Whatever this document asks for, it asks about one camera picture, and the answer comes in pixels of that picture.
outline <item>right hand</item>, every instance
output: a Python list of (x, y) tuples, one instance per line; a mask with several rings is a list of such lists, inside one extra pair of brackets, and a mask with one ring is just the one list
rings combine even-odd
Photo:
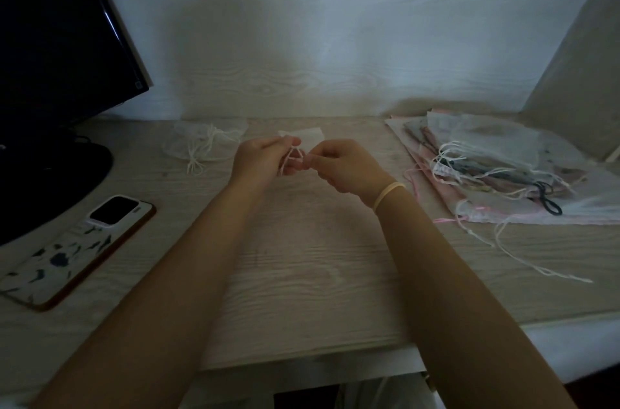
[(325, 140), (306, 154), (303, 165), (316, 170), (338, 192), (357, 195), (368, 207), (395, 182), (354, 140)]

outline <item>monitor base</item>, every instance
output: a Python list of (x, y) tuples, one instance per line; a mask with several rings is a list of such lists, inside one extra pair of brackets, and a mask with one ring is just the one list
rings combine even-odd
[(0, 245), (74, 206), (101, 183), (113, 164), (108, 148), (74, 137), (60, 137), (40, 148), (1, 166)]

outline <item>fabric pile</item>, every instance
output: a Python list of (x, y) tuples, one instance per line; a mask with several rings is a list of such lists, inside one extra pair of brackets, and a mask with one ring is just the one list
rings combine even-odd
[[(620, 178), (549, 131), (491, 116), (433, 110), (386, 123), (438, 191), (454, 220), (513, 256), (499, 235), (508, 223), (618, 224)], [(462, 222), (497, 224), (488, 240)], [(563, 275), (515, 259), (545, 275)]]

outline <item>desk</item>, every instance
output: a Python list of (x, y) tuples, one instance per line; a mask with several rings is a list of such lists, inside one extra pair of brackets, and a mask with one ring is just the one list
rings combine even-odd
[[(162, 153), (160, 145), (171, 126), (84, 124), (79, 132), (114, 154), (110, 175), (60, 217), (0, 248), (0, 273), (5, 273), (113, 194), (158, 208), (147, 225), (52, 311), (36, 313), (0, 300), (0, 394), (31, 392), (48, 381), (226, 184), (230, 161), (194, 177), (186, 174), (185, 162)], [(405, 148), (379, 118), (253, 120), (247, 137), (314, 126), (321, 126), (326, 138), (357, 139), (398, 179), (412, 166)], [(423, 176), (416, 178), (428, 214), (449, 216)], [(502, 236), (515, 254), (591, 278), (594, 284), (542, 276), (455, 224), (438, 227), (521, 325), (596, 322), (620, 311), (620, 227), (510, 225)], [(492, 236), (492, 225), (472, 228)], [(235, 378), (246, 369), (258, 380), (269, 371), (282, 371), (291, 380), (291, 365), (304, 362), (324, 373), (315, 384), (420, 370), (400, 307), (396, 270), (370, 209), (352, 195), (338, 194), (312, 171), (279, 178), (243, 243), (201, 364), (207, 372), (198, 380), (202, 387), (217, 381), (214, 391), (226, 387), (221, 378), (239, 384)], [(607, 355), (620, 361), (620, 354)], [(285, 380), (273, 376), (270, 381), (281, 389)], [(303, 384), (294, 380), (285, 389)], [(191, 391), (200, 393), (197, 387)], [(235, 394), (243, 395), (243, 390), (236, 388)]]

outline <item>phone case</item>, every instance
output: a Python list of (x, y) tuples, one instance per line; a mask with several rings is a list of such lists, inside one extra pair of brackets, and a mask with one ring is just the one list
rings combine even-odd
[(114, 225), (101, 225), (87, 215), (7, 273), (0, 281), (0, 293), (37, 311), (60, 303), (155, 215), (152, 204), (136, 202), (138, 205)]

